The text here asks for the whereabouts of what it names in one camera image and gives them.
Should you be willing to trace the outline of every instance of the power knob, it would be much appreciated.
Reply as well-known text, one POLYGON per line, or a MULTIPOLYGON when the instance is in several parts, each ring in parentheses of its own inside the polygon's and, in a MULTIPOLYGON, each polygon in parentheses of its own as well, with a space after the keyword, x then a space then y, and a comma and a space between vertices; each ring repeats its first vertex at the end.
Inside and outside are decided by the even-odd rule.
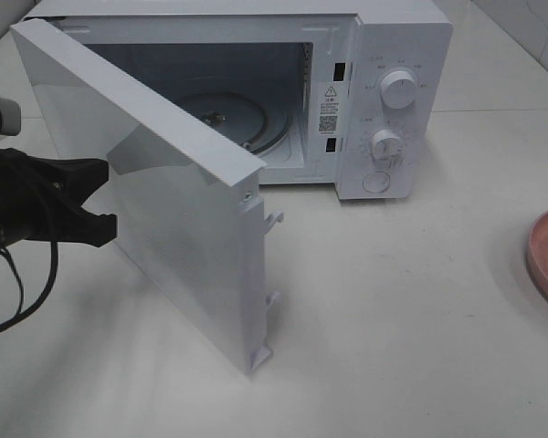
POLYGON ((414 102, 417 88, 416 74, 407 68, 387 73, 380 82, 382 100, 393 110, 401 110, 414 102))
POLYGON ((404 150, 404 141, 392 130, 380 130, 372 137, 370 149, 375 160, 389 160, 404 150))

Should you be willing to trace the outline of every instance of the microwave oven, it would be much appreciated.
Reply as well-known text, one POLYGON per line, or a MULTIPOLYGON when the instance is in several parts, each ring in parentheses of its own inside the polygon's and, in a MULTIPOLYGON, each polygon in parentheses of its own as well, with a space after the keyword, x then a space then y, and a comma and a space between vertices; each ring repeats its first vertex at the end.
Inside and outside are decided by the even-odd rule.
POLYGON ((269 355, 261 184, 409 194, 452 26, 429 0, 42 0, 12 27, 118 244, 240 369, 269 355))

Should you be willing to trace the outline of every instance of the white countertop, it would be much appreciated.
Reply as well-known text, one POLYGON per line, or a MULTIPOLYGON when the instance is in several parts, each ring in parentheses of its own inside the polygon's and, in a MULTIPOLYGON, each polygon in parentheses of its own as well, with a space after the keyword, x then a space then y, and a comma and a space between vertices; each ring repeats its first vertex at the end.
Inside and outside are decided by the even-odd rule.
MULTIPOLYGON (((114 246, 61 245, 51 297, 0 335, 0 437, 548 437, 548 303, 524 241, 548 210, 548 74, 465 0, 403 201, 266 188, 274 356, 242 376, 114 246)), ((10 36, 0 144, 54 150, 10 36)), ((12 247, 30 302, 47 244, 12 247)), ((0 321, 16 309, 0 259, 0 321)))

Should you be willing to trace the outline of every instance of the black cable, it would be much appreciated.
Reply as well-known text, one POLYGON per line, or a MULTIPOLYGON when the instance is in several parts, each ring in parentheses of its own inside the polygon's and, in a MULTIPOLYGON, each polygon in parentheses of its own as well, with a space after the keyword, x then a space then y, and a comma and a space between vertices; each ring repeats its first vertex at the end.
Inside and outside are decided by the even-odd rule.
POLYGON ((20 278, 20 274, 18 274, 15 260, 12 258, 10 251, 8 251, 6 248, 0 248, 0 256, 2 256, 10 266, 10 269, 12 270, 12 273, 14 274, 16 282, 18 284, 19 299, 18 309, 16 310, 15 315, 20 315, 20 312, 22 312, 22 307, 25 305, 25 285, 23 285, 22 278, 20 278))
POLYGON ((50 269, 48 272, 47 283, 43 288, 43 291, 38 296, 37 300, 29 306, 26 310, 21 313, 16 313, 12 318, 0 324, 0 333, 5 330, 10 329, 14 325, 23 321, 24 319, 30 317, 35 313, 38 308, 40 308, 45 300, 48 298, 48 295, 51 293, 53 286, 55 285, 55 280, 57 278, 58 271, 58 242, 55 234, 55 224, 53 223, 53 216, 51 214, 50 208, 48 206, 47 200, 43 194, 38 190, 35 183, 32 182, 29 178, 30 175, 35 176, 35 174, 30 169, 18 169, 12 162, 9 160, 4 160, 4 163, 10 168, 10 170, 28 187, 28 189, 37 197, 40 202, 43 210, 45 212, 45 217, 47 219, 47 228, 49 233, 49 242, 51 248, 51 257, 50 257, 50 269))

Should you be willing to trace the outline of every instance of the open microwave door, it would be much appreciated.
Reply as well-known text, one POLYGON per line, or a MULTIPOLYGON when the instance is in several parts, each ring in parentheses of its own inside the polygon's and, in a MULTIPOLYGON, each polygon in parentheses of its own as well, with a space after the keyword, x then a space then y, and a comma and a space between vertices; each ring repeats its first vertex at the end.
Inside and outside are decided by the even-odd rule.
POLYGON ((46 21, 12 32, 62 158, 101 158, 117 243, 237 367, 265 346, 264 163, 46 21))

